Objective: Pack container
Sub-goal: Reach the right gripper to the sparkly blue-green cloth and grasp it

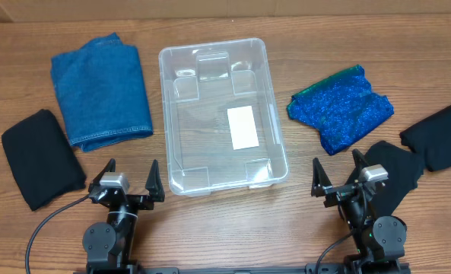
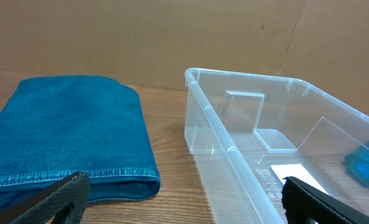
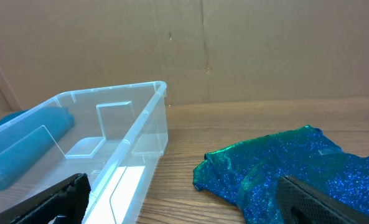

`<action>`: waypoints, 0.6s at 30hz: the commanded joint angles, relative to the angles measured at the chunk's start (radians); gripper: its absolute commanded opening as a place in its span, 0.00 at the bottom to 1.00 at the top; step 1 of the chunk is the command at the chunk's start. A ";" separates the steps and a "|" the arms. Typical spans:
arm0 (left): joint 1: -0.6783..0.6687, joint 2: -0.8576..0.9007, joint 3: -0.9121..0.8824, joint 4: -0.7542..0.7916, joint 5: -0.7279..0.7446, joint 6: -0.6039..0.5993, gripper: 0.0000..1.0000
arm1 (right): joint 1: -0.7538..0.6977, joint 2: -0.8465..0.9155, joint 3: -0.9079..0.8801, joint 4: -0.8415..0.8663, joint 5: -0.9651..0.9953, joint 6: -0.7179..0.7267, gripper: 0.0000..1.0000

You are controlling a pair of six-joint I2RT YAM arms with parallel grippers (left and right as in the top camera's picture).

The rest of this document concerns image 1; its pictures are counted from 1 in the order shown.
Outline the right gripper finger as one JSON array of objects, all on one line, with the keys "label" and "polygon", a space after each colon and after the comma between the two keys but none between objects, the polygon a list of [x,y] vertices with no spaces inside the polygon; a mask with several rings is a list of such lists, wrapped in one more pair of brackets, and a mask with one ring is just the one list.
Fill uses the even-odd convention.
[{"label": "right gripper finger", "polygon": [[354,170],[354,174],[355,174],[355,179],[357,179],[360,176],[361,171],[365,168],[365,167],[369,167],[369,163],[366,160],[366,158],[364,157],[364,155],[358,150],[358,149],[354,149],[352,151],[352,156],[354,159],[354,164],[355,164],[355,170]]},{"label": "right gripper finger", "polygon": [[332,188],[332,183],[328,178],[323,166],[318,158],[313,159],[313,181],[311,196],[326,196]]}]

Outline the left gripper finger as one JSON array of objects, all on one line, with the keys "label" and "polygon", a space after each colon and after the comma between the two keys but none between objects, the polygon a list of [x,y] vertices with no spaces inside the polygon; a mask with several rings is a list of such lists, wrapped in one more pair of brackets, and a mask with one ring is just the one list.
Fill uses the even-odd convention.
[{"label": "left gripper finger", "polygon": [[99,174],[91,181],[88,187],[88,192],[91,193],[95,186],[100,185],[100,180],[102,179],[105,173],[114,172],[115,170],[116,170],[116,160],[114,158],[111,158],[109,162],[106,164],[105,168],[102,169],[102,171],[99,172]]},{"label": "left gripper finger", "polygon": [[164,202],[165,191],[160,178],[159,164],[156,159],[152,162],[145,188],[148,191],[148,195],[152,201]]}]

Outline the black cloth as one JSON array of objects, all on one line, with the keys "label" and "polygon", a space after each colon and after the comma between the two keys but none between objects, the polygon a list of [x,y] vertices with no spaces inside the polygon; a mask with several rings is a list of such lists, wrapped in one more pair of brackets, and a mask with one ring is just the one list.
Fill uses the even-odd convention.
[{"label": "black cloth", "polygon": [[388,172],[384,189],[370,202],[377,217],[392,215],[405,196],[418,187],[418,179],[424,173],[424,159],[386,141],[372,145],[364,158],[369,165],[380,164]]},{"label": "black cloth", "polygon": [[429,171],[451,167],[451,105],[400,132],[400,138]]},{"label": "black cloth", "polygon": [[33,211],[85,188],[87,176],[49,110],[41,109],[7,129],[2,147],[21,195]]}]

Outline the blue sequin glitter cloth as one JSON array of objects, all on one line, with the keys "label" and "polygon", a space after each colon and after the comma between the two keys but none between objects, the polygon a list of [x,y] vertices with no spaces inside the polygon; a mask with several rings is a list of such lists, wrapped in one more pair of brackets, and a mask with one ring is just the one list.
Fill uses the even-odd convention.
[{"label": "blue sequin glitter cloth", "polygon": [[344,69],[294,94],[290,119],[313,127],[329,155],[353,145],[394,114],[385,95],[373,91],[361,65]]}]

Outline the blue denim cloth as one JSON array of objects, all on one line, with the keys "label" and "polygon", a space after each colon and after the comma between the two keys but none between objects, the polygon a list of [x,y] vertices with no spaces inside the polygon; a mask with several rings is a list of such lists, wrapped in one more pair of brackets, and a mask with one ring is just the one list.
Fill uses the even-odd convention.
[{"label": "blue denim cloth", "polygon": [[53,56],[51,65],[70,145],[89,152],[153,135],[137,47],[112,33]]}]

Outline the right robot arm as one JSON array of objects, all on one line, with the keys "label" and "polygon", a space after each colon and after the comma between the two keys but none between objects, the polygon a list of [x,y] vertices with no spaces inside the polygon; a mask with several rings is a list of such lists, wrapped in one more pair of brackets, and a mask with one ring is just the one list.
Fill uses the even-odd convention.
[{"label": "right robot arm", "polygon": [[[323,197],[324,206],[336,207],[347,223],[349,233],[322,252],[306,273],[410,273],[405,255],[407,225],[395,216],[380,216],[371,205],[373,197],[383,190],[388,172],[380,165],[370,165],[357,150],[352,151],[358,178],[353,183],[333,186],[318,158],[313,159],[311,195]],[[341,263],[324,263],[327,253],[352,238],[357,253]]]}]

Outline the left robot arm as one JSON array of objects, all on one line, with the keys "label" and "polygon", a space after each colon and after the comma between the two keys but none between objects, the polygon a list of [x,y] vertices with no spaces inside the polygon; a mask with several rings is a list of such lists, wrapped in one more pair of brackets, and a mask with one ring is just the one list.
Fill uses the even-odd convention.
[{"label": "left robot arm", "polygon": [[138,213],[152,210],[165,200],[158,161],[152,162],[145,184],[146,194],[130,194],[124,173],[116,172],[116,161],[109,160],[89,185],[89,199],[109,209],[105,222],[91,225],[82,245],[87,253],[87,273],[143,273],[144,268],[131,260],[132,243]]}]

